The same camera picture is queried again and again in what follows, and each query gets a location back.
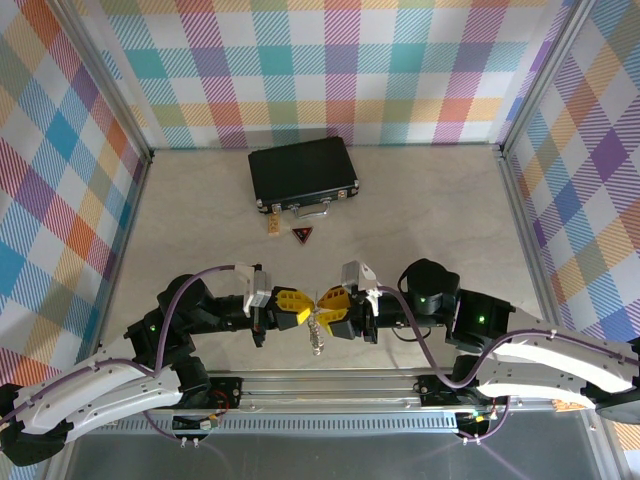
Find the red warning triangle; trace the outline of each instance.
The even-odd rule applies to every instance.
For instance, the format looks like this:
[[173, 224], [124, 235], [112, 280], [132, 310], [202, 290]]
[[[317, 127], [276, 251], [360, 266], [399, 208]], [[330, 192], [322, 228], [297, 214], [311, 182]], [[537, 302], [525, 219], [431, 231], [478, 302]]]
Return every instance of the red warning triangle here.
[[293, 234], [296, 236], [298, 241], [304, 245], [309, 240], [311, 236], [311, 232], [313, 232], [313, 227], [304, 227], [304, 228], [294, 228], [292, 229]]

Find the plaid wallpaper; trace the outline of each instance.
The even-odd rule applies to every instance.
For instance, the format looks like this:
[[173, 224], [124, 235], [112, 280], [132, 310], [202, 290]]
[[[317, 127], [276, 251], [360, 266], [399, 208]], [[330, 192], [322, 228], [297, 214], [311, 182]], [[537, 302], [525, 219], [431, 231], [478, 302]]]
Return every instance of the plaid wallpaper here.
[[507, 119], [502, 125], [500, 129], [500, 133], [498, 134], [497, 143], [502, 144], [513, 125], [518, 113], [520, 113], [520, 107], [522, 106], [522, 102], [526, 98], [531, 89], [531, 85], [535, 80], [540, 68], [542, 67], [544, 61], [551, 50], [551, 46], [555, 41], [558, 33], [560, 32], [560, 28], [562, 27], [564, 21], [567, 19], [567, 15], [569, 14], [571, 7], [576, 3], [576, 0], [563, 0], [562, 6], [556, 13], [555, 18], [553, 19], [553, 23], [551, 24], [551, 28], [549, 28], [547, 34], [544, 37], [542, 42], [542, 46], [538, 51], [538, 54], [535, 57], [535, 60], [531, 64], [529, 71], [527, 72], [527, 76], [524, 79], [524, 82], [520, 85], [520, 89], [518, 90], [518, 94], [509, 109], [509, 113], [507, 114]]
[[[598, 2], [515, 153], [565, 324], [640, 336], [640, 2]], [[640, 428], [616, 431], [640, 474]]]
[[[0, 15], [0, 383], [87, 354], [142, 163], [45, 0]], [[0, 455], [0, 478], [32, 478]]]
[[76, 1], [149, 142], [172, 148], [486, 141], [561, 4]]

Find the briefcase handle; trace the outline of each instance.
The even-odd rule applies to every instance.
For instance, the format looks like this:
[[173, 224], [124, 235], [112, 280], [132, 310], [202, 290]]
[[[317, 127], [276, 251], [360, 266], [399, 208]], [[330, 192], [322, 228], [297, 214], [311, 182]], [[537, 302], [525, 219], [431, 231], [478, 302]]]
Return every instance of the briefcase handle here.
[[321, 210], [319, 212], [310, 212], [310, 213], [305, 213], [304, 215], [300, 215], [300, 206], [299, 205], [291, 205], [289, 207], [289, 209], [291, 211], [293, 211], [294, 215], [298, 219], [311, 218], [311, 217], [322, 217], [322, 216], [324, 216], [324, 215], [329, 213], [329, 207], [331, 206], [331, 199], [330, 198], [323, 198], [321, 200], [321, 202], [324, 204], [324, 210]]

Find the table surface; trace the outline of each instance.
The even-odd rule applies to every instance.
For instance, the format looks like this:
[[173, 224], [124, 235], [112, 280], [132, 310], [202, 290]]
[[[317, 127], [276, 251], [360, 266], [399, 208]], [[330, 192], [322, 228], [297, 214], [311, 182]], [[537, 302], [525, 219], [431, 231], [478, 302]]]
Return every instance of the table surface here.
[[[258, 214], [248, 151], [160, 151], [151, 166], [105, 329], [105, 340], [155, 308], [156, 295], [183, 273], [244, 262], [262, 263], [273, 285], [318, 298], [339, 284], [344, 263], [367, 263], [383, 285], [427, 257], [461, 276], [462, 287], [505, 299], [539, 315], [498, 169], [489, 146], [360, 147], [349, 150], [360, 194], [336, 202], [323, 218], [281, 218], [267, 235]], [[290, 232], [313, 226], [306, 245]], [[214, 295], [239, 294], [233, 273], [205, 279]], [[410, 336], [410, 331], [401, 332]], [[450, 366], [455, 350], [443, 329], [428, 340]], [[334, 339], [314, 357], [306, 325], [267, 333], [256, 349], [249, 332], [195, 336], [211, 370], [397, 368], [426, 366], [416, 344], [391, 332], [378, 345]]]

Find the black briefcase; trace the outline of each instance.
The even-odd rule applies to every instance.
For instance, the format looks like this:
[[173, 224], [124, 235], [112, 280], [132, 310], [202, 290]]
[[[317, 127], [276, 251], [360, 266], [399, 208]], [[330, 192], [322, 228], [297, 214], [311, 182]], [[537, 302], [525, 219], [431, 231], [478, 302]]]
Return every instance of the black briefcase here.
[[[296, 217], [325, 215], [331, 202], [358, 194], [358, 177], [340, 137], [258, 150], [249, 155], [258, 211], [292, 210]], [[323, 205], [319, 212], [300, 208]]]

